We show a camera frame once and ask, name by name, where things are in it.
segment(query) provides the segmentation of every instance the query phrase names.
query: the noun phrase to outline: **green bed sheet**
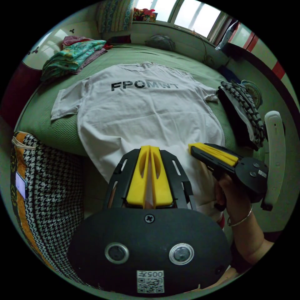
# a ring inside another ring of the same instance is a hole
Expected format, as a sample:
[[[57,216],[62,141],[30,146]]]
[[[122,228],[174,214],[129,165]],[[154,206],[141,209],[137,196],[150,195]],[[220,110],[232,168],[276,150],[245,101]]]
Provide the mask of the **green bed sheet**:
[[[213,88],[218,88],[220,82],[226,80],[216,70],[175,52],[135,44],[117,45],[86,66],[78,75],[66,76],[47,86],[41,86],[23,112],[18,130],[33,134],[47,146],[87,156],[77,133],[76,115],[50,122],[51,110],[59,90],[112,65],[145,61],[189,72],[195,80]],[[252,156],[253,151],[237,146],[221,103],[209,103],[209,106],[221,123],[225,134],[225,146],[240,155]]]

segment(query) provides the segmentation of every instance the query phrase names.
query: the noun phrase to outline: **red stripe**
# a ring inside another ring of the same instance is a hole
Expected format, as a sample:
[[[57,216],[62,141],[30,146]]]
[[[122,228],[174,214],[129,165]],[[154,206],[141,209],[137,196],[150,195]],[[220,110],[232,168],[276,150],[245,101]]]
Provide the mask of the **red stripe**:
[[[240,27],[241,23],[239,22],[237,25],[237,28],[235,28],[234,32],[232,33],[230,39],[228,40],[228,43],[230,43],[233,39],[233,37],[235,36],[235,34],[237,33],[238,28]]]
[[[249,37],[248,37],[248,39],[247,39],[247,41],[245,42],[245,44],[243,46],[244,49],[247,49],[247,47],[251,43],[253,37],[254,37],[254,32],[251,32],[250,35],[249,35]]]
[[[277,63],[275,64],[275,66],[273,67],[272,71],[275,73],[275,75],[281,80],[282,77],[285,74],[285,70],[283,69],[283,67],[280,65],[280,63],[277,61]]]
[[[252,41],[250,42],[247,51],[251,52],[253,50],[253,48],[255,47],[257,41],[259,40],[259,38],[257,37],[257,35],[254,35],[254,37],[252,38]]]

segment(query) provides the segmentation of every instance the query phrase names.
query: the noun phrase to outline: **teal patterned cloth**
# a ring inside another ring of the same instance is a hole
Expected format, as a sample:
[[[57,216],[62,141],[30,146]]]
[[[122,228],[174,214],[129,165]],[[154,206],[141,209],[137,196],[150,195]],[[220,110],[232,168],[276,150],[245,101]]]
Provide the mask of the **teal patterned cloth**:
[[[104,40],[78,42],[54,54],[43,66],[41,81],[75,72],[88,57],[100,50],[105,43]]]
[[[98,7],[98,31],[115,32],[131,29],[134,0],[105,0]]]

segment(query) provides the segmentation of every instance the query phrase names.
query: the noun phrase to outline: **window sill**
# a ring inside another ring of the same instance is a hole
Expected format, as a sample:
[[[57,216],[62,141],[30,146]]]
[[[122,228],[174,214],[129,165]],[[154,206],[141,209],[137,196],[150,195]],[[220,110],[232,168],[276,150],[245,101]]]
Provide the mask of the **window sill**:
[[[216,47],[212,42],[210,42],[206,37],[203,37],[201,36],[200,34],[197,34],[197,35],[194,35],[192,31],[186,29],[186,28],[183,28],[183,27],[180,27],[180,26],[177,26],[177,25],[173,25],[173,24],[170,24],[168,22],[163,22],[163,21],[156,21],[156,22],[143,22],[143,21],[132,21],[133,24],[147,24],[147,25],[156,25],[156,26],[163,26],[163,27],[168,27],[168,28],[172,28],[174,30],[178,30],[178,31],[181,31],[181,32],[184,32],[184,33],[187,33],[193,37],[196,37],[202,41],[204,41],[205,43],[213,46],[214,48]]]

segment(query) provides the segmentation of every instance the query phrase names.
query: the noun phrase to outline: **window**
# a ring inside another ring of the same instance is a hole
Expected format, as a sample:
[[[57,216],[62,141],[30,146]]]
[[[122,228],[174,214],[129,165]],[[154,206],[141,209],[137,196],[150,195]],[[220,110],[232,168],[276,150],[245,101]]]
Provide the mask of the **window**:
[[[138,9],[155,9],[156,22],[195,31],[212,43],[217,38],[229,16],[197,0],[136,0]]]
[[[157,21],[167,22],[176,0],[138,0],[136,8],[155,9]]]

